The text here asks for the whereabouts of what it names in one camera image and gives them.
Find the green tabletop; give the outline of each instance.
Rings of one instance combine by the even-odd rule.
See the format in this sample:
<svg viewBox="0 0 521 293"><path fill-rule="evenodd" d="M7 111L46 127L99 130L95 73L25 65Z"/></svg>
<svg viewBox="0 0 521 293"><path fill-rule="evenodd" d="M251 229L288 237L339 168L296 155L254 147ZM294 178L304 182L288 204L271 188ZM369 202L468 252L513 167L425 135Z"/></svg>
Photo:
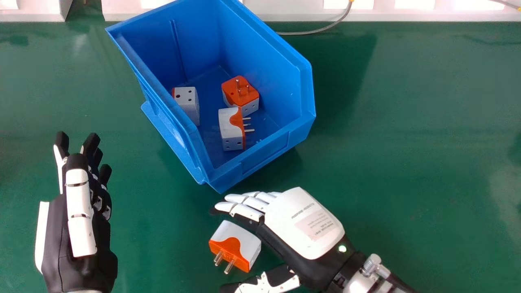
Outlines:
<svg viewBox="0 0 521 293"><path fill-rule="evenodd" d="M0 24L0 292L43 292L39 201L58 193L55 133L102 138L113 175L114 292L216 292L222 196L199 186L140 110L99 6ZM319 23L274 28L314 28ZM521 291L521 25L343 23L287 37L313 66L306 141L230 190L302 186L357 248L422 292ZM278 264L264 249L259 273Z"/></svg>

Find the gray cable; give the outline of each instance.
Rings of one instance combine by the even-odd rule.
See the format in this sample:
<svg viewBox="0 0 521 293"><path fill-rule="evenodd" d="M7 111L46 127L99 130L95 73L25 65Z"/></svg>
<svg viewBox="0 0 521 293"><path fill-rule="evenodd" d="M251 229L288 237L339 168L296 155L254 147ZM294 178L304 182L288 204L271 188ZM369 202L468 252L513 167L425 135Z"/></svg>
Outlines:
<svg viewBox="0 0 521 293"><path fill-rule="evenodd" d="M279 35L305 35L305 34L313 34L313 33L319 33L319 32L323 32L323 31L327 31L328 29L330 29L330 28L338 25L339 23L341 23L342 20L344 20L344 18L346 18L348 16L349 11L351 10L351 6L352 5L353 5L353 2L349 1L348 7L345 9L344 14L337 21L335 21L332 24L330 24L328 26L325 26L323 28L316 29L316 30L311 30L311 31L276 32L276 33L279 34Z"/></svg>
<svg viewBox="0 0 521 293"><path fill-rule="evenodd" d="M505 5L505 6L508 6L508 7L511 7L511 8L514 8L514 9L517 9L517 10L521 11L521 7L519 7L517 5L514 5L512 3L508 3L507 1L503 1L503 0L489 0L489 1L501 3L501 4Z"/></svg>

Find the robotic hand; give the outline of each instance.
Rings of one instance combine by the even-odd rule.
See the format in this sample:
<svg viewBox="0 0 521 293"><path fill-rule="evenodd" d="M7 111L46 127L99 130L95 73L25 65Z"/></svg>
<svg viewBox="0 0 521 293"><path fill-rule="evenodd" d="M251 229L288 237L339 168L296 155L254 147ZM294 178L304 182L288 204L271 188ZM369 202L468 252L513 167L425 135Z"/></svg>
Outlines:
<svg viewBox="0 0 521 293"><path fill-rule="evenodd" d="M40 202L34 260L49 293L110 293L118 259L110 250L112 202L108 165L92 133L80 153L69 155L69 137L59 132L54 144L60 194Z"/></svg>
<svg viewBox="0 0 521 293"><path fill-rule="evenodd" d="M280 192L229 194L214 212L229 213L286 264L220 293L287 292L301 285L314 291L415 292L381 264L376 254L357 252L338 219L300 187Z"/></svg>

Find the blue storage container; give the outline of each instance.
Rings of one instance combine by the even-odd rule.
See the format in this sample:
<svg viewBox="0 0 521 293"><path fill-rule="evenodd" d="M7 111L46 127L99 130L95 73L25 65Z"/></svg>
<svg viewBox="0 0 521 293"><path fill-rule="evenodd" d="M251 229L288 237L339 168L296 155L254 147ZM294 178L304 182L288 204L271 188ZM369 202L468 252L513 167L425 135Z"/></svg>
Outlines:
<svg viewBox="0 0 521 293"><path fill-rule="evenodd" d="M177 0L107 28L135 72L145 115L195 181L223 193L306 139L315 119L311 65L237 0ZM244 76L260 93L246 150L222 149L221 83ZM173 100L196 87L197 127Z"/></svg>

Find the metal prong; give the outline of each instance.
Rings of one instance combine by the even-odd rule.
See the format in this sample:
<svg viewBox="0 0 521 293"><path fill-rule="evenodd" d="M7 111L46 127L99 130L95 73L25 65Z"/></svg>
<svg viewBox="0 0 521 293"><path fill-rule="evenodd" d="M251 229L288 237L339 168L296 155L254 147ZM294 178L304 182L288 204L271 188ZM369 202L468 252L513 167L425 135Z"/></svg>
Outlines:
<svg viewBox="0 0 521 293"><path fill-rule="evenodd" d="M231 260L231 262L228 264L228 266L226 267L225 269L225 274L228 275L228 273L230 272L231 268L233 267L233 264L235 263L235 259Z"/></svg>
<svg viewBox="0 0 521 293"><path fill-rule="evenodd" d="M221 261L222 261L222 253L221 252L218 253L215 258L216 258L216 259L214 259L215 266L219 266L221 264Z"/></svg>
<svg viewBox="0 0 521 293"><path fill-rule="evenodd" d="M217 262L219 258L222 258L222 251L219 251L219 253L215 256L214 262Z"/></svg>

